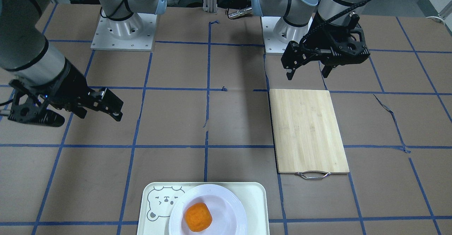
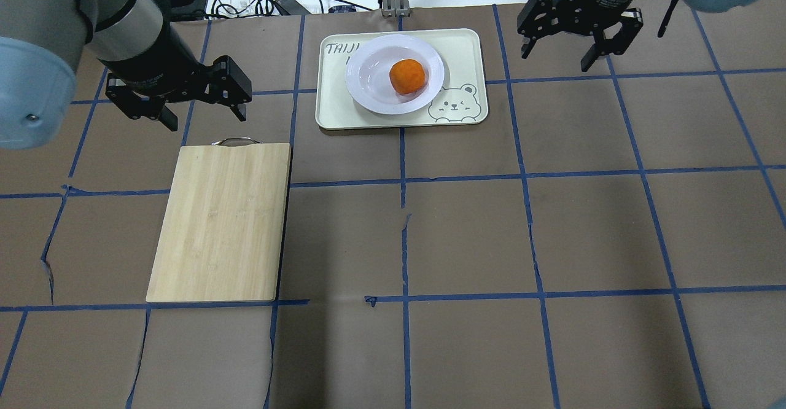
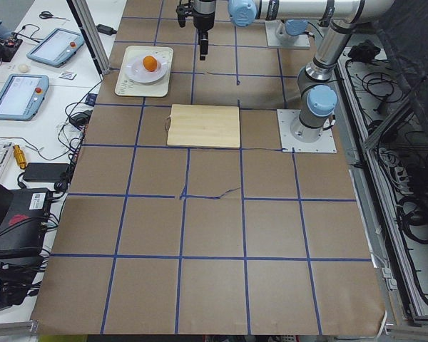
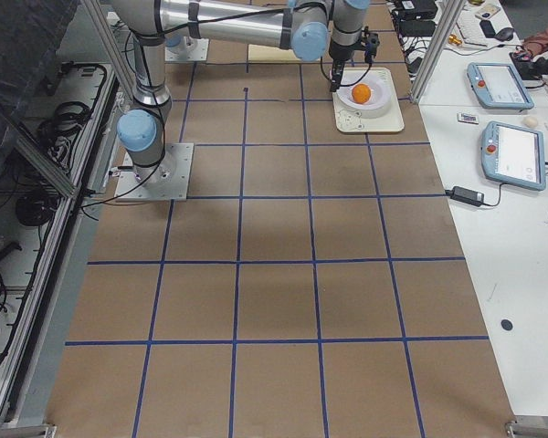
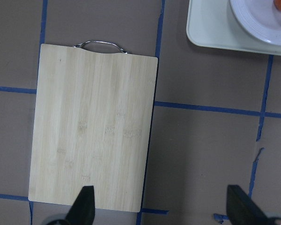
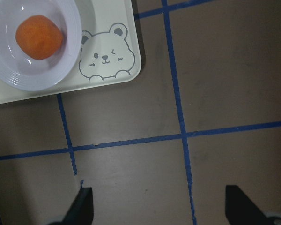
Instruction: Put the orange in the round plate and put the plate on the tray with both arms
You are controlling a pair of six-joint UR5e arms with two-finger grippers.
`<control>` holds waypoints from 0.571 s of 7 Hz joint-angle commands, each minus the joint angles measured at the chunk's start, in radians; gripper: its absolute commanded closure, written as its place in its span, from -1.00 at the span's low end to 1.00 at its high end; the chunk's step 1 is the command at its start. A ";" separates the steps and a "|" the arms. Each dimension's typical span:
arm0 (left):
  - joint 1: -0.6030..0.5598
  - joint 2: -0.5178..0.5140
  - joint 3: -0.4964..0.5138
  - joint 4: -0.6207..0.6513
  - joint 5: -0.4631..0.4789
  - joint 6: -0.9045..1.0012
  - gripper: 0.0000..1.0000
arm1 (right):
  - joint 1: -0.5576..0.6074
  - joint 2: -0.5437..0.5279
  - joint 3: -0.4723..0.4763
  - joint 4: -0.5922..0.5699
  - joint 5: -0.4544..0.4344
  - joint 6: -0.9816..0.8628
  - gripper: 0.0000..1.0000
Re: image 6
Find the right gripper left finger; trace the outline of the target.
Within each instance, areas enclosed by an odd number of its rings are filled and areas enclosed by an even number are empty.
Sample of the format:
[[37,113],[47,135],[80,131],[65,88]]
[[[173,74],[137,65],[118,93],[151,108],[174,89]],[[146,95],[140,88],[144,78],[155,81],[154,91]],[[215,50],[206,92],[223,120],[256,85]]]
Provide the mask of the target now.
[[64,218],[50,225],[91,225],[93,220],[93,191],[91,187],[82,187]]

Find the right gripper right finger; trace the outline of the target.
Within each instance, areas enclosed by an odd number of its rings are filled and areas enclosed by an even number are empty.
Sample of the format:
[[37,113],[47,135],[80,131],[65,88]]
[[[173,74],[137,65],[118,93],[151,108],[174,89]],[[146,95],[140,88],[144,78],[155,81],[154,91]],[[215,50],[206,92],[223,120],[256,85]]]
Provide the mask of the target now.
[[237,185],[225,187],[225,216],[231,225],[281,225],[281,216],[267,216]]

